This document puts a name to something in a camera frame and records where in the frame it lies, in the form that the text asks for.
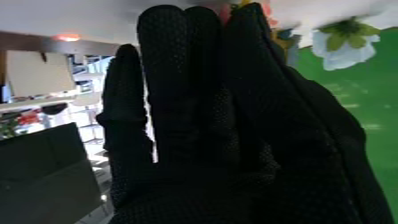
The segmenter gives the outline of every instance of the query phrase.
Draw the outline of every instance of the pink object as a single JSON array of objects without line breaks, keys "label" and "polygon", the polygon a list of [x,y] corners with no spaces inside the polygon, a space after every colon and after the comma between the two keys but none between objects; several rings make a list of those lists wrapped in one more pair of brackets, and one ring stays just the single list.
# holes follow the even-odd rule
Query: pink object
[{"label": "pink object", "polygon": [[262,6],[262,13],[266,15],[268,24],[270,24],[270,27],[273,28],[277,26],[277,24],[278,24],[278,21],[271,18],[270,4],[262,2],[261,6]]}]

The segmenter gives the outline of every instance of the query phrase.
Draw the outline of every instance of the flower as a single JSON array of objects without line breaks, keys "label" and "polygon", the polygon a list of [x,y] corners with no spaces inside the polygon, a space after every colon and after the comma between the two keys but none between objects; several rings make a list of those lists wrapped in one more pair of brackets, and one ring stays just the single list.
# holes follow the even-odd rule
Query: flower
[{"label": "flower", "polygon": [[326,71],[348,68],[374,56],[371,43],[380,41],[380,30],[353,19],[314,31],[312,53],[323,58]]}]

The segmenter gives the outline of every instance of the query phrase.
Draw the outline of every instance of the gloved hand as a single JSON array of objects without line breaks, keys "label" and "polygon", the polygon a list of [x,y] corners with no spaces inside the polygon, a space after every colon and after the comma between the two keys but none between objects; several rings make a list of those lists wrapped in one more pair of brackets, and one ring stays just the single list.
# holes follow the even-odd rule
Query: gloved hand
[{"label": "gloved hand", "polygon": [[140,16],[143,77],[124,45],[97,115],[111,224],[392,223],[360,127],[326,90],[286,67],[262,20],[250,4],[220,41],[218,18],[202,7],[156,6]]}]

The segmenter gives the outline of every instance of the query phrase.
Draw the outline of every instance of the hand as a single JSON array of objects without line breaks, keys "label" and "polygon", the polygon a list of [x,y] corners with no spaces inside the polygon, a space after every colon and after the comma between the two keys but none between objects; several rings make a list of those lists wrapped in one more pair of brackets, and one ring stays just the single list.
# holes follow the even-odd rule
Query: hand
[{"label": "hand", "polygon": [[280,164],[259,223],[392,223],[358,122],[284,64],[257,4],[223,30],[222,82]]},{"label": "hand", "polygon": [[362,129],[323,87],[286,67],[266,36],[255,4],[236,11],[222,41],[211,10],[158,6],[140,16],[158,163],[138,53],[124,45],[97,116],[113,176],[111,224],[392,223]]}]

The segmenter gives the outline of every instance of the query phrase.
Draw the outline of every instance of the white flower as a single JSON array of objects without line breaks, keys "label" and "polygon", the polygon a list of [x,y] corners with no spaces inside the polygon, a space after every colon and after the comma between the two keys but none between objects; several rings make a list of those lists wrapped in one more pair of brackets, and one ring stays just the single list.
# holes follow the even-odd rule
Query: white flower
[{"label": "white flower", "polygon": [[319,30],[314,31],[312,53],[323,58],[323,68],[326,71],[348,68],[357,63],[364,62],[376,53],[371,43],[380,41],[378,35],[362,36],[365,40],[364,47],[353,48],[346,40],[339,49],[335,51],[328,51],[326,40],[330,36],[330,33],[323,33]]}]

